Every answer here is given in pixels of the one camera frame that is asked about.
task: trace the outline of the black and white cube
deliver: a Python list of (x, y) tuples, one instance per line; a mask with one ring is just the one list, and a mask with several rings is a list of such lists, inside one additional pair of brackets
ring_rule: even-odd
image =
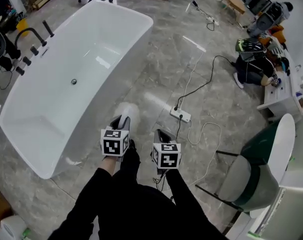
[(129, 147), (128, 130), (102, 129), (100, 134), (101, 151), (104, 156), (122, 157)]
[(154, 143), (152, 160), (158, 169), (178, 169), (181, 162), (181, 144)]

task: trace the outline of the toilet paper roll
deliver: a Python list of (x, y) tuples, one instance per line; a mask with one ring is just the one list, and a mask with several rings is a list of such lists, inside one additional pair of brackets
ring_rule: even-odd
[(22, 239), (22, 234), (26, 230), (27, 225), (21, 217), (13, 215), (0, 221), (1, 229), (8, 234), (12, 240)]

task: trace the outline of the person's arm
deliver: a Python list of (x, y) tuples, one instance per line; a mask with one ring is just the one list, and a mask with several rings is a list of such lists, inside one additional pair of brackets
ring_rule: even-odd
[(115, 170), (117, 157), (107, 156), (95, 174), (80, 192), (75, 206), (67, 215), (66, 220), (56, 229), (48, 240), (89, 239), (93, 232), (95, 217), (103, 212), (110, 200), (112, 174)]
[(266, 76), (266, 75), (263, 75), (262, 76), (262, 79), (261, 79), (261, 81), (260, 81), (260, 85), (261, 86), (268, 86), (268, 85), (270, 85), (271, 84), (271, 80)]
[(212, 239), (227, 240), (227, 238), (210, 223), (179, 171), (177, 169), (169, 170), (166, 174), (166, 179), (175, 200), (178, 214), (181, 216), (183, 224), (190, 229), (190, 234), (195, 232), (195, 229), (201, 228), (207, 233), (210, 232)]

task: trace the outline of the chair cushion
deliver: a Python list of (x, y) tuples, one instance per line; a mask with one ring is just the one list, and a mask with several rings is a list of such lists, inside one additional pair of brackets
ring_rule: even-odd
[(251, 176), (251, 165), (242, 155), (237, 156), (217, 193), (222, 200), (234, 202), (243, 193)]

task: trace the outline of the freestanding bathtub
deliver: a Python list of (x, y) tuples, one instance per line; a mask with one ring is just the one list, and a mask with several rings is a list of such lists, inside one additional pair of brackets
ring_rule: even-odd
[(109, 109), (142, 71), (152, 26), (144, 14), (93, 0), (30, 59), (0, 126), (39, 177), (49, 179), (91, 151)]

